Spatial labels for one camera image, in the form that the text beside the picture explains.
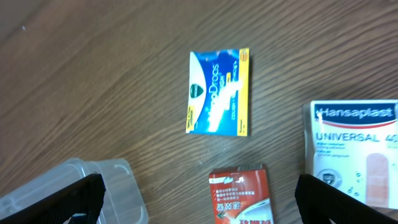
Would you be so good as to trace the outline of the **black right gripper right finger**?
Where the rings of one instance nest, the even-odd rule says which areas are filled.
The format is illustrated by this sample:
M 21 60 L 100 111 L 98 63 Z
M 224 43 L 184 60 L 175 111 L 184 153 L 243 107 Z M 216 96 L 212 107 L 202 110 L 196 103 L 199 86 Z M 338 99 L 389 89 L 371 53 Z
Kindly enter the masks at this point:
M 397 224 L 310 174 L 298 178 L 295 199 L 304 224 Z

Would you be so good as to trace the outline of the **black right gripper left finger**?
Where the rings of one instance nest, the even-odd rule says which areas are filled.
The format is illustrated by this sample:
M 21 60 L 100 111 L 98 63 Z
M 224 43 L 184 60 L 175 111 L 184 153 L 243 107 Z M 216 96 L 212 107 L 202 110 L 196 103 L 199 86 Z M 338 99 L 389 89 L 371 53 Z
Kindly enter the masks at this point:
M 90 174 L 1 220 L 1 224 L 97 223 L 106 187 L 101 174 Z

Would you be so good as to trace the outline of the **blue VapoDrops box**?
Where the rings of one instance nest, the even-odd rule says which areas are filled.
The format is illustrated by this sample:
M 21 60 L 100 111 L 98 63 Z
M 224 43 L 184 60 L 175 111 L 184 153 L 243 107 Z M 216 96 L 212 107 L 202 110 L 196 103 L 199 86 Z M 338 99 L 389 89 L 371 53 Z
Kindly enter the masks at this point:
M 190 52 L 186 133 L 248 135 L 250 50 Z

